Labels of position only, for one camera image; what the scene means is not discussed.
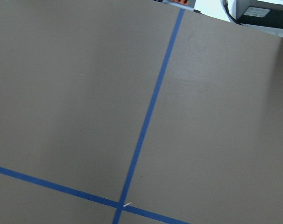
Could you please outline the black orange connector hub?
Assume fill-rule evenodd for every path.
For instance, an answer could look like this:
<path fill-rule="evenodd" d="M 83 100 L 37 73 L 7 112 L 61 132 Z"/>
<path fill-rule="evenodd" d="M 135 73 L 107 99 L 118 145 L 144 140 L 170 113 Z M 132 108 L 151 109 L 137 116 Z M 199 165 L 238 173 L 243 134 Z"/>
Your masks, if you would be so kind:
<path fill-rule="evenodd" d="M 156 2 L 160 2 L 163 4 L 179 7 L 184 10 L 194 11 L 195 1 L 190 0 L 155 0 Z"/>

